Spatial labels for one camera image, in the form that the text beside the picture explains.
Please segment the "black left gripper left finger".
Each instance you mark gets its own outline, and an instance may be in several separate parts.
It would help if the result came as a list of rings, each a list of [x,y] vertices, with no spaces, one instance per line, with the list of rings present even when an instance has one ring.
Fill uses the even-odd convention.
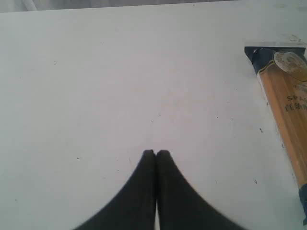
[[[145,150],[121,190],[77,230],[153,230],[156,211],[156,155]]]

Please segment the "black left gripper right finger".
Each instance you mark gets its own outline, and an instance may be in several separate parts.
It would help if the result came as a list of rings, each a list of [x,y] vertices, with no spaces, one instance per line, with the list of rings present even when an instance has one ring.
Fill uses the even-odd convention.
[[[241,230],[192,188],[171,154],[156,155],[158,215],[161,230]]]

